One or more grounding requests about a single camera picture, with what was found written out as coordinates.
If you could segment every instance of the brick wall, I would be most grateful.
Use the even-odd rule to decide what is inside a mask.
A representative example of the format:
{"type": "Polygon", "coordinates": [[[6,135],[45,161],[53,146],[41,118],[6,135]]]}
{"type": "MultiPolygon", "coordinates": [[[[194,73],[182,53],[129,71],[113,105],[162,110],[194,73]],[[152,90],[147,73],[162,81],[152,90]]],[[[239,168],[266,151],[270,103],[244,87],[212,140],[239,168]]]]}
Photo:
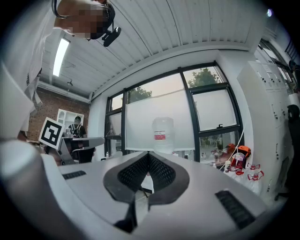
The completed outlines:
{"type": "Polygon", "coordinates": [[[38,88],[37,93],[41,101],[43,102],[43,105],[41,107],[36,107],[37,114],[30,117],[29,129],[27,133],[28,140],[38,141],[45,118],[49,117],[56,121],[58,109],[83,114],[83,125],[86,129],[86,132],[88,132],[88,121],[90,113],[89,104],[65,97],[63,95],[42,88],[38,88]]]}

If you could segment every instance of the bottle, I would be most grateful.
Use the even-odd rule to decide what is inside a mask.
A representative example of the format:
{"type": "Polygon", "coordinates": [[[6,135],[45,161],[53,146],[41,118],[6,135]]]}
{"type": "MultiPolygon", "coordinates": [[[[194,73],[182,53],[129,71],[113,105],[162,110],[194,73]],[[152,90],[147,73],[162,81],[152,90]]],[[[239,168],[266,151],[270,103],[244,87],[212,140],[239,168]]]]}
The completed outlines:
{"type": "Polygon", "coordinates": [[[174,152],[174,121],[172,118],[155,118],[152,123],[154,151],[172,154],[174,152]]]}
{"type": "Polygon", "coordinates": [[[255,173],[258,173],[260,171],[261,165],[260,164],[258,164],[258,165],[251,164],[250,168],[248,168],[248,167],[249,167],[249,163],[247,164],[246,169],[245,169],[245,176],[244,176],[243,184],[245,184],[248,181],[248,174],[251,176],[254,176],[255,173]]]}
{"type": "Polygon", "coordinates": [[[263,171],[260,171],[258,173],[254,173],[253,176],[248,174],[247,176],[247,182],[245,186],[249,188],[252,192],[254,192],[257,195],[260,195],[262,191],[262,184],[259,181],[261,177],[264,176],[263,171]]]}
{"type": "Polygon", "coordinates": [[[244,180],[244,172],[241,168],[238,168],[233,175],[231,175],[231,178],[233,178],[234,180],[236,180],[238,183],[242,184],[243,180],[244,180]]]}
{"type": "Polygon", "coordinates": [[[225,168],[224,168],[224,172],[225,173],[227,173],[228,172],[228,168],[229,168],[229,166],[230,166],[230,161],[229,160],[227,160],[226,162],[225,162],[225,168]]]}

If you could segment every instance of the sky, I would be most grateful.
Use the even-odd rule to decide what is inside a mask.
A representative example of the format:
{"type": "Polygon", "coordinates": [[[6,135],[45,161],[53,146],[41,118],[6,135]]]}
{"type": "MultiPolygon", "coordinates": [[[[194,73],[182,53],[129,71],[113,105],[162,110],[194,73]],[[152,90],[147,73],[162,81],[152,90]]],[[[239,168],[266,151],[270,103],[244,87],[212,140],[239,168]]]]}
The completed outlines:
{"type": "MultiPolygon", "coordinates": [[[[218,74],[214,67],[208,67],[208,69],[211,71],[212,74],[218,74]]],[[[194,78],[193,72],[197,73],[199,71],[200,69],[194,69],[191,71],[184,72],[184,77],[186,81],[188,82],[189,80],[194,78]]],[[[150,83],[144,84],[141,87],[146,91],[152,91],[153,97],[184,89],[180,74],[174,74],[168,77],[164,77],[162,79],[158,79],[150,83]]],[[[123,94],[114,97],[114,99],[112,100],[112,109],[122,107],[122,97],[123,94]]]]}

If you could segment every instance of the man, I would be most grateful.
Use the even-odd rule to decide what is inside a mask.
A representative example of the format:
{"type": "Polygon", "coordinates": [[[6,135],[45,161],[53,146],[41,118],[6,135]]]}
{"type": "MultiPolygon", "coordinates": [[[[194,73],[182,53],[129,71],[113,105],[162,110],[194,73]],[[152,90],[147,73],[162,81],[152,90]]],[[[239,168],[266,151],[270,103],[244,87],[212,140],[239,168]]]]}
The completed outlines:
{"type": "Polygon", "coordinates": [[[73,134],[74,138],[86,138],[86,131],[84,126],[81,124],[81,118],[75,117],[74,124],[69,126],[71,133],[73,134]]]}
{"type": "Polygon", "coordinates": [[[297,82],[297,88],[300,88],[300,66],[298,64],[296,64],[293,60],[289,61],[289,67],[293,72],[295,72],[295,78],[296,78],[296,82],[297,82]]]}
{"type": "Polygon", "coordinates": [[[114,17],[111,8],[106,0],[38,0],[8,27],[0,53],[0,139],[28,131],[30,112],[35,110],[33,96],[40,102],[38,74],[52,29],[97,39],[109,27],[108,19],[114,17]]]}

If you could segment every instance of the floor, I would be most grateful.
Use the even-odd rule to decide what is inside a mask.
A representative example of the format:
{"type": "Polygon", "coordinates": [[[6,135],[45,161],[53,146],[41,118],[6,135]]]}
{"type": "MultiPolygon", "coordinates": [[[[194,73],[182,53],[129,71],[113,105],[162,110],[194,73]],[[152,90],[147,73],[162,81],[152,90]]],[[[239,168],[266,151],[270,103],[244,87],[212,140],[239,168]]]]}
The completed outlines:
{"type": "Polygon", "coordinates": [[[140,224],[148,213],[148,198],[140,190],[135,194],[135,212],[137,223],[140,224]]]}

